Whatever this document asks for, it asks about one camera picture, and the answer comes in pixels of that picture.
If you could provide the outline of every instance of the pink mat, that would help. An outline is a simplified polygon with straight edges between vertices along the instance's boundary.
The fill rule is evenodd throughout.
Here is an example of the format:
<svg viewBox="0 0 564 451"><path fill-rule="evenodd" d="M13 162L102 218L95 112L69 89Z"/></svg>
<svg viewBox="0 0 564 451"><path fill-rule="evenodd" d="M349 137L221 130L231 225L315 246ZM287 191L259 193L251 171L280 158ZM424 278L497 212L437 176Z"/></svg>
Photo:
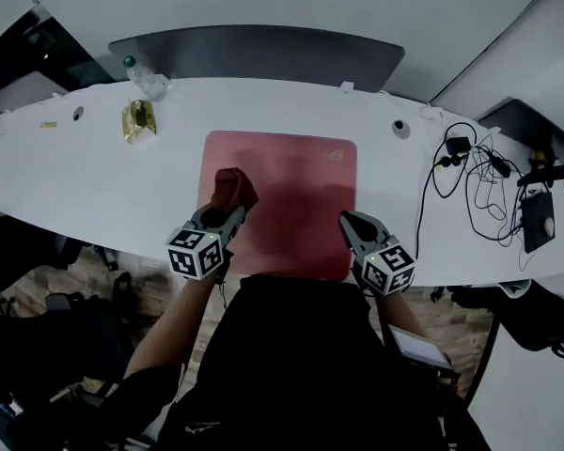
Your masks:
<svg viewBox="0 0 564 451"><path fill-rule="evenodd" d="M239 167L259 202L230 243L231 272L342 280L351 254L338 214L354 210L357 149L348 140L258 132L205 139L198 205L211 200L215 172Z"/></svg>

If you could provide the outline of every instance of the water bottle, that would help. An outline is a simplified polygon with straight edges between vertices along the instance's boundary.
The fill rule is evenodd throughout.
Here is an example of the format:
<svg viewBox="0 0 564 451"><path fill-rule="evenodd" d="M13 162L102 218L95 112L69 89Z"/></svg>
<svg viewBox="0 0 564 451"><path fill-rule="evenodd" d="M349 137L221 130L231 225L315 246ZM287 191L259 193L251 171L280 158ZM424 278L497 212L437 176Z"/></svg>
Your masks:
<svg viewBox="0 0 564 451"><path fill-rule="evenodd" d="M123 59L128 78L134 82L150 101L161 101L167 93L165 82L146 65L136 62L131 55Z"/></svg>

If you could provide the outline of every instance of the wooden floor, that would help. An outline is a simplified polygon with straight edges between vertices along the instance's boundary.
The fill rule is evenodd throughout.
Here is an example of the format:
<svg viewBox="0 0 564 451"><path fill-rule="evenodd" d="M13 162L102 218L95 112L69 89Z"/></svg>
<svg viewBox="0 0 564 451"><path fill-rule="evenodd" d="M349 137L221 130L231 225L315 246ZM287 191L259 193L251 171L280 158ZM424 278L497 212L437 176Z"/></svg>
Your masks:
<svg viewBox="0 0 564 451"><path fill-rule="evenodd" d="M87 297L98 295L110 299L116 277L127 271L132 275L133 292L137 294L139 301L139 313L146 317L158 318L165 311L172 296L180 292L184 284L184 279L171 273L164 261L123 253L118 255L117 261L119 271L107 271L90 247L82 251L77 262L67 271L42 266L25 275L2 296L15 298L13 314L20 317L36 316L45 312L44 298L53 292L81 292ZM228 302L238 290L241 278L239 275L227 277L225 296ZM462 373L460 394L465 396L485 346L492 316L483 309L462 309L447 296L439 303L433 303L429 296L430 290L425 288L411 288L405 292L406 299L430 338L450 357L455 369ZM375 305L372 304L371 307L370 322L372 327L378 330L380 324ZM196 372L203 352L224 312L223 300L220 294L214 291L198 333L184 389L190 389L196 382ZM137 344L148 330L149 326L134 330L134 344Z"/></svg>

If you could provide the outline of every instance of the white table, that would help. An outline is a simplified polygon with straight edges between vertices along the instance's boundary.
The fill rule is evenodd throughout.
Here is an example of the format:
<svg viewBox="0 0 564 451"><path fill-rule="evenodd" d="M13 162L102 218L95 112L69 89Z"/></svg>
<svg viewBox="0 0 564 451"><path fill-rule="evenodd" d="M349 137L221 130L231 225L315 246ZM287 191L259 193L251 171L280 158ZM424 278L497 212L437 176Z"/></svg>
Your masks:
<svg viewBox="0 0 564 451"><path fill-rule="evenodd" d="M195 210L209 132L316 135L354 141L356 208L381 219L414 249L432 153L446 124L460 117L434 118L438 109L385 94L292 82L195 79L172 86L154 105L157 136L140 145L125 143L121 132L121 109L142 98L130 82L93 86L0 116L0 211L82 241L166 259L165 239ZM79 106L84 114L74 122ZM407 140L391 132L397 119L411 128ZM44 121L57 127L42 129ZM479 139L486 135L478 131ZM469 135L465 127L456 134ZM525 148L501 135L494 141L507 158L525 163ZM448 188L455 173L437 176ZM511 202L515 179L506 188ZM564 272L562 183L553 194L557 237L521 272L519 241L504 249L472 231L462 185L445 201L429 189L414 284L482 284ZM496 233L495 221L480 211L475 218L483 230Z"/></svg>

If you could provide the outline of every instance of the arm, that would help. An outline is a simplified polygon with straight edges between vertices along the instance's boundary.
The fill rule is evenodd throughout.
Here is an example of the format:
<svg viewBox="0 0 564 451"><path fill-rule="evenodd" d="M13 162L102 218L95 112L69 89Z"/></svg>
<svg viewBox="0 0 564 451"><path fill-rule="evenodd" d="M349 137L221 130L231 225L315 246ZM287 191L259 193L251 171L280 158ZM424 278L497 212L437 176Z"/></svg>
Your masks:
<svg viewBox="0 0 564 451"><path fill-rule="evenodd" d="M426 331L415 318L414 312L403 299L403 294L394 292L388 296L376 296L376 307L381 325L390 324L408 333L428 338Z"/></svg>
<svg viewBox="0 0 564 451"><path fill-rule="evenodd" d="M164 314L133 353L125 377L148 367L188 366L205 307L215 286L212 272L202 281L188 279Z"/></svg>

